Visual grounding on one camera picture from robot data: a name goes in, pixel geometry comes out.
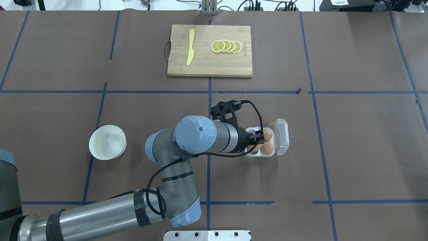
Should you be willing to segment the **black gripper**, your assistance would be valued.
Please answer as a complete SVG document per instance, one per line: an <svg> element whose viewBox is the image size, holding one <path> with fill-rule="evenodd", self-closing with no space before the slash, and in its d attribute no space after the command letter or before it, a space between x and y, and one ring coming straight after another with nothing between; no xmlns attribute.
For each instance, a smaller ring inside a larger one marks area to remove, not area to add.
<svg viewBox="0 0 428 241"><path fill-rule="evenodd" d="M248 145L249 149L255 148L257 145L262 144L262 134L261 132L250 133L248 132Z"/></svg>

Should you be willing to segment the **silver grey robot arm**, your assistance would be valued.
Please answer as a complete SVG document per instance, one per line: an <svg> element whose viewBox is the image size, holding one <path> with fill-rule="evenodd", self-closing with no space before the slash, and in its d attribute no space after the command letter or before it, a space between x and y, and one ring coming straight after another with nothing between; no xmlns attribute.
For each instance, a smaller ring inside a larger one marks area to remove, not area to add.
<svg viewBox="0 0 428 241"><path fill-rule="evenodd" d="M90 160L84 140L95 130L95 121L84 116L1 114L1 152L19 167L1 161L1 192L10 191L13 200L1 203L1 211L18 209L15 216L1 221L1 240L8 240L13 225L29 222L32 206L48 211L64 206L84 209L96 206L120 192L143 188L158 169L144 154L143 143L160 119L144 119L128 126L130 144L124 155L112 161Z"/></svg>

